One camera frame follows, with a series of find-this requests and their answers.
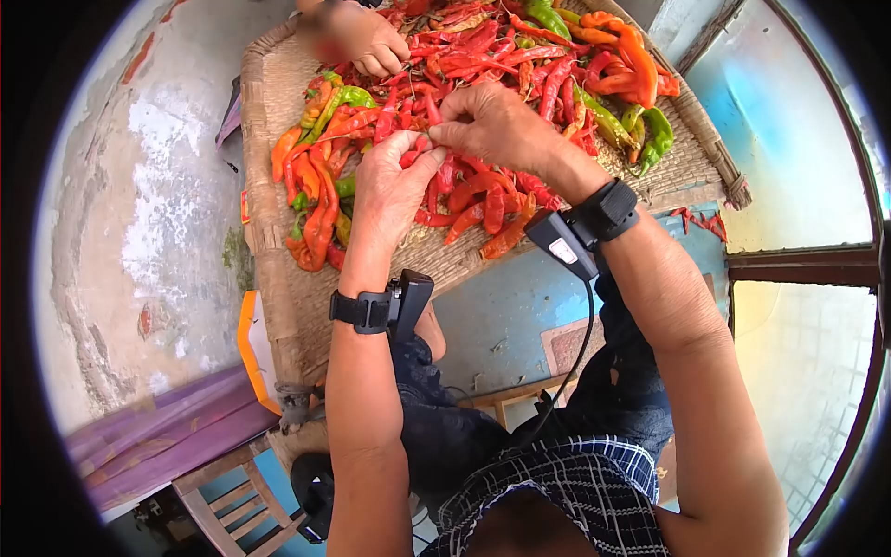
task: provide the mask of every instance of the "wooden stool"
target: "wooden stool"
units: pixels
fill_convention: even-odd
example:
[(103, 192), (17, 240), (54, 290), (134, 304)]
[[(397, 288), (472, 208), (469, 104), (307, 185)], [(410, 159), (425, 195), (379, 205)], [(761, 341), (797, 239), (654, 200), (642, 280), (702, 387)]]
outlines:
[[(297, 526), (304, 518), (304, 513), (300, 510), (288, 516), (254, 463), (254, 457), (266, 451), (267, 448), (269, 448), (269, 441), (266, 440), (266, 435), (262, 435), (220, 456), (215, 461), (173, 480), (173, 487), (180, 499), (183, 500), (185, 508), (189, 510), (201, 531), (210, 540), (210, 543), (224, 557), (242, 557), (243, 555), (266, 557), (297, 533)], [(198, 488), (239, 466), (248, 475), (247, 481), (230, 489), (210, 503), (205, 501)], [(227, 514), (217, 518), (215, 512), (234, 503), (250, 492), (256, 492), (257, 494)], [(231, 532), (226, 530), (227, 526), (261, 505), (265, 506), (265, 508), (252, 516), (250, 520), (247, 520)], [(244, 537), (245, 534), (259, 526), (261, 522), (269, 517), (275, 518), (278, 521), (278, 525), (258, 539), (247, 551), (241, 549), (236, 540)]]

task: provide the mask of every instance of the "black cable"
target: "black cable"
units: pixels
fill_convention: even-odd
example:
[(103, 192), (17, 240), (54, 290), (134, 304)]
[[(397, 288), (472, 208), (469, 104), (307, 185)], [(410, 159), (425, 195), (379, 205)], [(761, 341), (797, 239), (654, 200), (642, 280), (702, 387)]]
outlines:
[(520, 440), (519, 443), (516, 444), (517, 447), (526, 446), (535, 440), (535, 436), (538, 434), (538, 431), (541, 430), (544, 425), (544, 421), (548, 419), (548, 416), (551, 415), (551, 412), (554, 409), (554, 405), (557, 404), (557, 399), (560, 398), (560, 395), (563, 394), (563, 390), (566, 388), (569, 380), (571, 380), (576, 375), (576, 371), (578, 370), (578, 366), (582, 364), (582, 358), (584, 357), (585, 351), (588, 349), (588, 341), (591, 340), (591, 331), (594, 327), (594, 292), (591, 290), (591, 283), (584, 281), (584, 289), (588, 293), (588, 326), (584, 330), (584, 340), (582, 340), (582, 347), (578, 350), (578, 357), (576, 358), (576, 362), (572, 364), (572, 369), (567, 373), (566, 379), (560, 384), (560, 388), (557, 390), (557, 394), (555, 394), (551, 398), (551, 402), (548, 404), (548, 407), (538, 415), (538, 421), (535, 422), (535, 427), (527, 433)]
[(446, 388), (446, 389), (455, 389), (455, 390), (459, 390), (459, 391), (465, 396), (465, 399), (464, 399), (464, 400), (469, 400), (469, 401), (470, 401), (470, 406), (471, 406), (471, 407), (473, 407), (473, 408), (476, 408), (476, 407), (477, 407), (477, 405), (473, 404), (473, 397), (472, 397), (471, 395), (467, 394), (467, 391), (464, 390), (464, 389), (462, 389), (461, 387), (455, 387), (455, 386), (453, 386), (453, 385), (448, 385), (448, 386), (446, 386), (445, 388)]

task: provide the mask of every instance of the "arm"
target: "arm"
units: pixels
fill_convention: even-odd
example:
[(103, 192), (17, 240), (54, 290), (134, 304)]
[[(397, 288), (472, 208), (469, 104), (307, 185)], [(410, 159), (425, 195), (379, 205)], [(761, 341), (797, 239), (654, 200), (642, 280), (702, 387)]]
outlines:
[[(578, 204), (612, 179), (498, 85), (446, 97), (434, 140), (539, 175)], [(672, 406), (682, 514), (656, 513), (672, 553), (778, 554), (788, 544), (779, 482), (748, 399), (733, 339), (684, 249), (645, 210), (603, 255), (653, 347)]]
[[(323, 0), (296, 0), (297, 11), (312, 16)], [(323, 19), (325, 31), (343, 50), (348, 60), (366, 76), (385, 78), (402, 69), (409, 49), (396, 29), (374, 10), (358, 2), (332, 1), (331, 13)]]
[[(366, 153), (357, 170), (356, 218), (338, 284), (345, 296), (384, 291), (393, 251), (445, 158), (434, 150), (402, 170), (399, 158), (417, 135), (393, 134)], [(387, 334), (360, 335), (335, 321), (325, 391), (337, 485), (328, 554), (411, 555), (402, 404)]]

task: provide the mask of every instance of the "hand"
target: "hand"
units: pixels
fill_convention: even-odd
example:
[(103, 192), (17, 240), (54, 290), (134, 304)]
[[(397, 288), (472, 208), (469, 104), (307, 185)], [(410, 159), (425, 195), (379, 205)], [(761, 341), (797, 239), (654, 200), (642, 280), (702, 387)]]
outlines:
[(363, 157), (356, 170), (350, 250), (358, 243), (390, 256), (411, 227), (428, 182), (446, 159), (445, 148), (428, 149), (402, 170), (399, 159), (414, 149), (418, 135), (397, 131)]
[[(433, 141), (512, 170), (540, 176), (548, 151), (566, 142), (516, 93), (497, 83), (458, 89), (439, 109), (444, 123), (430, 129)], [(462, 115), (472, 121), (464, 123)]]
[[(571, 204), (584, 201), (612, 179), (500, 84), (453, 91), (439, 109), (444, 122), (430, 128), (433, 141), (489, 164), (534, 174)], [(467, 116), (472, 118), (469, 123), (463, 121)]]
[(356, 69), (378, 78), (399, 73), (410, 54), (396, 29), (374, 10), (352, 2), (337, 4), (330, 31)]

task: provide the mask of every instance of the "woven tray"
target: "woven tray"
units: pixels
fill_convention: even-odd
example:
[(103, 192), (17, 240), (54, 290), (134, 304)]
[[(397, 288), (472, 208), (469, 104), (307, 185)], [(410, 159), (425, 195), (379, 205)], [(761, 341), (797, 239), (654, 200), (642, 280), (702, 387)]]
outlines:
[[(567, 0), (563, 7), (578, 13), (603, 10), (633, 23), (610, 0)], [(266, 330), (273, 346), (279, 381), (315, 384), (324, 373), (331, 342), (328, 300), (338, 273), (329, 266), (310, 274), (297, 267), (284, 246), (294, 211), (286, 204), (283, 184), (271, 178), (270, 151), (279, 135), (298, 121), (304, 102), (300, 94), (319, 62), (298, 46), (296, 18), (285, 21), (252, 43), (241, 62), (241, 127), (250, 223), (254, 238), (259, 289)], [(662, 53), (645, 36), (646, 46), (665, 68), (676, 74)], [(674, 127), (674, 146), (645, 178), (628, 175), (622, 153), (598, 137), (598, 161), (614, 176), (622, 176), (651, 211), (717, 199), (723, 194), (737, 207), (751, 201), (743, 177), (733, 164), (715, 127), (696, 96), (681, 79), (679, 97), (659, 97), (657, 105)], [(481, 226), (443, 246), (447, 229), (415, 225), (393, 257), (391, 273), (409, 267), (429, 274), (440, 293), (505, 258), (485, 262), (478, 249), (488, 238)], [(532, 248), (521, 243), (512, 254)]]

